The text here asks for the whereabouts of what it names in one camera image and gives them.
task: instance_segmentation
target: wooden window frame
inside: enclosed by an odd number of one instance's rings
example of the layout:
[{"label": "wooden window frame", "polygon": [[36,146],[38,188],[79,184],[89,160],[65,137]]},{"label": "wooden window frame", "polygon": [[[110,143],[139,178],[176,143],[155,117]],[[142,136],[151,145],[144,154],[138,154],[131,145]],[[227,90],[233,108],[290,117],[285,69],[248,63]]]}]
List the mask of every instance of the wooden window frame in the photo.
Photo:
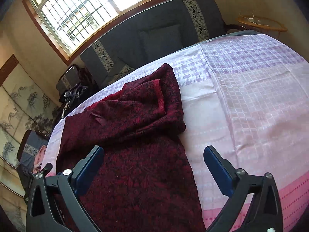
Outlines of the wooden window frame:
[{"label": "wooden window frame", "polygon": [[58,43],[58,41],[54,38],[53,34],[50,33],[48,28],[45,26],[44,22],[37,14],[36,10],[34,9],[33,5],[31,4],[30,0],[23,0],[23,5],[34,22],[35,26],[38,28],[40,33],[43,35],[45,40],[49,43],[49,45],[53,48],[53,50],[57,53],[57,55],[62,59],[62,61],[67,65],[70,66],[72,62],[84,51],[86,50],[91,44],[93,44],[96,40],[98,40],[102,35],[110,31],[112,28],[116,27],[123,21],[127,20],[128,18],[148,9],[152,6],[158,5],[160,3],[166,2],[168,0],[142,0],[133,6],[127,8],[126,10],[122,11],[120,15],[113,18],[111,21],[100,27],[94,34],[89,36],[83,44],[81,44],[71,55],[68,55],[66,51],[62,48],[62,46]]}]

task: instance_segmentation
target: blue gripper pad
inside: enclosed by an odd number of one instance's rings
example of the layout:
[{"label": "blue gripper pad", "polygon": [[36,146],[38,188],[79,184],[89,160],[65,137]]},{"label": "blue gripper pad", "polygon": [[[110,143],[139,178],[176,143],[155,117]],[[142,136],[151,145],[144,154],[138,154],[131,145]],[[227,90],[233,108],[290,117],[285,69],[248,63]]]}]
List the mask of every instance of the blue gripper pad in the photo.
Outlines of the blue gripper pad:
[{"label": "blue gripper pad", "polygon": [[234,193],[233,178],[223,165],[226,161],[229,163],[228,160],[222,159],[213,146],[205,148],[204,162],[216,181],[221,193],[230,198]]},{"label": "blue gripper pad", "polygon": [[104,161],[104,149],[95,146],[85,159],[80,160],[73,168],[71,186],[75,195],[82,196],[87,193],[93,178]]}]

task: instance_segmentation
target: pink stripe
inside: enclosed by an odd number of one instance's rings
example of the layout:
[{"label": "pink stripe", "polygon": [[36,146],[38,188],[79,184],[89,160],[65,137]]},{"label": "pink stripe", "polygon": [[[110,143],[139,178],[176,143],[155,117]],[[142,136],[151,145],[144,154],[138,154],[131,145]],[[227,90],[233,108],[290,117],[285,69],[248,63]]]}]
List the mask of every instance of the pink stripe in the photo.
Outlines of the pink stripe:
[{"label": "pink stripe", "polygon": [[[309,171],[279,191],[284,232],[290,231],[304,213],[309,204]],[[245,204],[231,231],[239,228],[246,216],[250,204]],[[221,208],[203,210],[205,227],[208,228],[220,213]]]}]

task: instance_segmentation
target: dark red blanket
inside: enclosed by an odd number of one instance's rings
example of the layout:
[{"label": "dark red blanket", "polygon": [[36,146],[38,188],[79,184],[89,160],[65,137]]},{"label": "dark red blanket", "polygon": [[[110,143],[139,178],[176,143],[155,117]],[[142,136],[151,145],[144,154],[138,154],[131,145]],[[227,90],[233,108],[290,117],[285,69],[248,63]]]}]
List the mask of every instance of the dark red blanket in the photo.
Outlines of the dark red blanket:
[{"label": "dark red blanket", "polygon": [[67,117],[57,171],[73,168],[100,145],[104,164],[81,202],[102,231],[204,232],[192,169],[177,137],[184,130],[179,86],[164,64]]}]

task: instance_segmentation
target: bed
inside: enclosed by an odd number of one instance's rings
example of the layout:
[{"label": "bed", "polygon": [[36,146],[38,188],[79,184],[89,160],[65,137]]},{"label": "bed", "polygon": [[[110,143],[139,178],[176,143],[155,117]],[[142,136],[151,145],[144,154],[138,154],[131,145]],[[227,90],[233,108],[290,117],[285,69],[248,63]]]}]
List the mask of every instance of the bed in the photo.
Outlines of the bed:
[{"label": "bed", "polygon": [[[203,161],[213,145],[235,168],[271,172],[281,198],[284,231],[309,203],[309,64],[281,42],[263,34],[226,35],[149,63],[104,88],[69,116],[121,90],[130,81],[168,63],[177,78],[186,131],[180,135],[194,173],[203,220],[208,227],[227,201]],[[55,164],[65,119],[55,127],[43,165]],[[250,196],[233,229],[248,210]]]}]

